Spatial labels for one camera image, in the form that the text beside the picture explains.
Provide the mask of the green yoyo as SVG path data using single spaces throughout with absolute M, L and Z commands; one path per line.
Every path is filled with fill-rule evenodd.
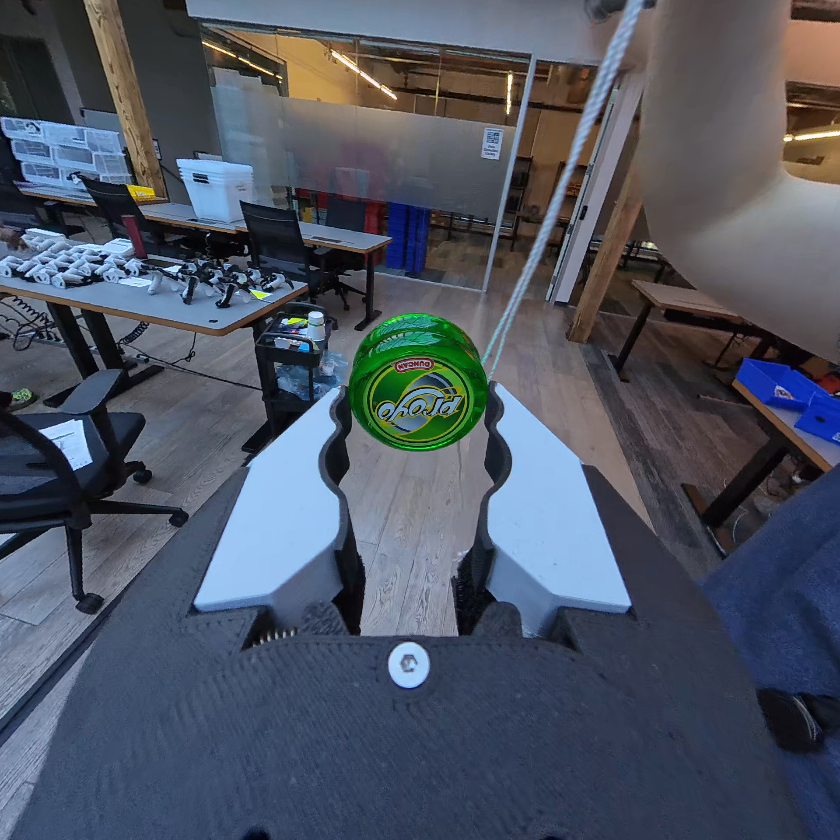
M 488 393 L 468 334 L 421 312 L 373 329 L 355 353 L 348 382 L 358 424 L 384 445 L 410 451 L 458 442 L 478 424 Z

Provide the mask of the stack of clear plastic bins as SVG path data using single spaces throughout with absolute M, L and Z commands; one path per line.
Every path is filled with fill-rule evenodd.
M 76 124 L 2 117 L 2 133 L 18 163 L 18 180 L 80 190 L 82 179 L 133 184 L 120 132 Z

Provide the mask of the wood-edged work table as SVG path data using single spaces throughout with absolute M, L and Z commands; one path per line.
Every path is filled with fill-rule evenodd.
M 738 381 L 732 381 L 731 387 L 758 413 L 759 423 L 768 439 L 713 499 L 707 501 L 693 485 L 682 485 L 703 529 L 723 554 L 733 551 L 736 545 L 727 526 L 728 520 L 785 458 L 796 456 L 821 473 L 830 471 L 839 461 L 836 443 L 795 427 L 800 414 L 761 403 L 746 385 Z

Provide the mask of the person's right forearm cream sleeve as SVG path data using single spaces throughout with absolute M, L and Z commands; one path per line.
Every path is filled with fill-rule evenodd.
M 838 362 L 838 185 L 782 165 L 791 2 L 658 2 L 635 155 L 653 242 L 741 318 Z

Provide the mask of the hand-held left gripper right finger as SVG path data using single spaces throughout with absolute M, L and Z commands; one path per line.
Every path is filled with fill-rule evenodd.
M 489 385 L 476 535 L 452 579 L 458 635 L 495 602 L 525 637 L 550 639 L 563 610 L 624 615 L 632 602 L 579 457 L 501 384 Z

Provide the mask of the blue plastic tray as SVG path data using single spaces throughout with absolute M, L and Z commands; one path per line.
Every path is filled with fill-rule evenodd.
M 750 391 L 762 404 L 785 411 L 802 413 L 823 389 L 802 373 L 785 364 L 744 359 L 736 382 Z
M 824 391 L 812 396 L 794 427 L 829 443 L 839 445 L 839 398 Z

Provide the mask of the person's blue clothing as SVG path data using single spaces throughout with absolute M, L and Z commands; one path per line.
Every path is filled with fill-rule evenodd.
M 808 836 L 839 838 L 839 467 L 701 587 L 749 666 Z

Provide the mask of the pile of white grippers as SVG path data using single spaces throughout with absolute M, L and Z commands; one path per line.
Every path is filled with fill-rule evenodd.
M 193 257 L 138 257 L 128 239 L 117 238 L 105 245 L 84 244 L 39 228 L 19 236 L 19 248 L 2 240 L 1 275 L 61 290 L 110 282 L 145 289 L 154 295 L 169 290 L 190 304 L 201 291 L 216 308 L 229 308 L 237 298 L 268 301 L 306 285 L 279 272 L 241 268 L 217 259 Z

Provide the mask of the slanted wooden post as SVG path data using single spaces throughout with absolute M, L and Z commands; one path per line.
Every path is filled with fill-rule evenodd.
M 596 317 L 634 230 L 642 205 L 639 175 L 636 165 L 632 164 L 566 334 L 568 341 L 589 342 Z

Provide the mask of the black utility cart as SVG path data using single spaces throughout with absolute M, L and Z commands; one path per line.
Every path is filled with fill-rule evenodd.
M 307 336 L 310 310 L 324 312 L 327 340 L 324 345 Z M 252 325 L 259 387 L 266 411 L 265 422 L 243 443 L 249 456 L 277 438 L 320 398 L 327 385 L 317 385 L 317 370 L 329 347 L 331 331 L 338 323 L 324 307 L 291 301 Z

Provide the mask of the white paper sheet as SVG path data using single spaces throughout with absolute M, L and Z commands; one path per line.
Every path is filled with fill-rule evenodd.
M 66 458 L 70 467 L 76 471 L 92 464 L 93 458 L 88 446 L 84 423 L 72 418 L 40 430 Z

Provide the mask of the long grey desk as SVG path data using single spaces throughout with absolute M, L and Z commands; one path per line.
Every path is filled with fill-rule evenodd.
M 94 209 L 95 202 L 88 194 L 81 191 L 66 190 L 62 187 L 49 187 L 28 182 L 16 182 L 20 192 L 30 197 L 46 201 Z M 219 223 L 195 217 L 190 205 L 178 203 L 141 203 L 140 210 L 151 221 L 175 228 L 190 228 L 225 236 L 245 235 L 248 230 L 245 221 L 240 219 L 231 224 Z M 375 309 L 375 254 L 383 251 L 392 242 L 392 238 L 378 234 L 356 232 L 341 227 L 322 226 L 300 222 L 299 228 L 303 242 L 311 247 L 325 247 L 365 257 L 365 290 L 361 294 L 364 303 L 364 318 L 354 327 L 362 331 L 372 325 L 382 313 Z

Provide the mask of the black mesh office chair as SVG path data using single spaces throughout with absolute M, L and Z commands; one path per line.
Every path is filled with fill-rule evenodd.
M 126 185 L 94 180 L 84 175 L 79 176 L 79 181 L 87 189 L 115 237 L 130 238 L 123 217 L 131 216 L 136 221 L 143 245 L 155 253 L 161 253 L 159 249 L 165 245 L 162 227 L 143 215 Z
M 308 285 L 309 296 L 315 302 L 319 293 L 333 289 L 342 299 L 345 310 L 349 310 L 346 292 L 350 286 L 340 281 L 340 276 L 351 270 L 367 267 L 364 255 L 324 246 L 314 247 L 303 241 L 298 217 L 293 210 L 279 209 L 240 202 L 240 208 L 248 229 L 249 252 L 253 266 L 261 270 L 278 270 L 287 277 L 291 274 Z M 359 201 L 331 196 L 329 199 L 329 226 L 364 233 L 366 205 Z M 371 283 L 366 286 L 364 297 L 365 313 L 370 320 L 356 327 L 364 329 L 382 313 L 374 310 L 373 274 L 368 272 Z

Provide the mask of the small wooden table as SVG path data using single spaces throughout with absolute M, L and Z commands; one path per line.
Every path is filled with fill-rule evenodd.
M 629 377 L 624 371 L 625 363 L 653 311 L 662 314 L 667 322 L 678 325 L 758 339 L 757 350 L 763 353 L 772 346 L 775 340 L 771 332 L 741 318 L 736 312 L 716 303 L 698 290 L 642 280 L 633 280 L 632 286 L 643 299 L 642 309 L 619 353 L 607 356 L 620 382 L 629 382 Z

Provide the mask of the black office chair with paper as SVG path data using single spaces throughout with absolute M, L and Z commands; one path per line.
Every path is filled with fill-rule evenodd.
M 100 371 L 80 383 L 62 404 L 62 413 L 14 414 L 2 411 L 1 558 L 22 549 L 49 530 L 63 529 L 70 588 L 76 609 L 95 614 L 103 598 L 83 586 L 82 533 L 95 515 L 165 515 L 180 528 L 189 519 L 177 507 L 112 500 L 129 479 L 147 484 L 152 472 L 129 460 L 145 426 L 139 413 L 110 414 L 107 401 L 118 390 L 116 370 Z M 92 464 L 74 471 L 47 437 L 44 427 L 72 418 L 85 426 Z

